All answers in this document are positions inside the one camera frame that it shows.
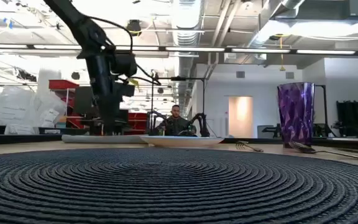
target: wooden table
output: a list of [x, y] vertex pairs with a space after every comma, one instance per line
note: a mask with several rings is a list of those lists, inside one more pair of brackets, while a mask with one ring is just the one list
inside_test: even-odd
[[[319, 152], [317, 154], [303, 154], [299, 153], [294, 149], [284, 149], [282, 145], [279, 144], [253, 144], [252, 147], [257, 147], [263, 149], [264, 152], [259, 153], [272, 153], [272, 154], [282, 154], [289, 156], [301, 156], [301, 157], [312, 157], [318, 159], [330, 159], [334, 161], [342, 161], [350, 164], [358, 165], [358, 159], [340, 156], [335, 154], [329, 154], [325, 152]], [[15, 152], [29, 152], [29, 151], [48, 151], [48, 150], [62, 150], [62, 149], [87, 149], [87, 148], [135, 148], [135, 147], [148, 147], [146, 144], [66, 144], [62, 141], [53, 141], [53, 142], [34, 142], [34, 143], [19, 143], [19, 144], [1, 144], [0, 145], [0, 154], [5, 153], [15, 153]], [[337, 149], [332, 149], [328, 147], [319, 147], [315, 146], [314, 149], [320, 151], [333, 151], [341, 152], [345, 154], [351, 154], [358, 156], [358, 153], [338, 151]], [[232, 150], [232, 151], [245, 151], [252, 152], [252, 149], [238, 149], [234, 144], [218, 144], [211, 149], [217, 150]]]

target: black placemat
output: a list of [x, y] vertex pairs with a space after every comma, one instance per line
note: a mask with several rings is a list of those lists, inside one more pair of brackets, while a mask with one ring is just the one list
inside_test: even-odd
[[0, 223], [358, 223], [358, 166], [206, 149], [6, 154]]

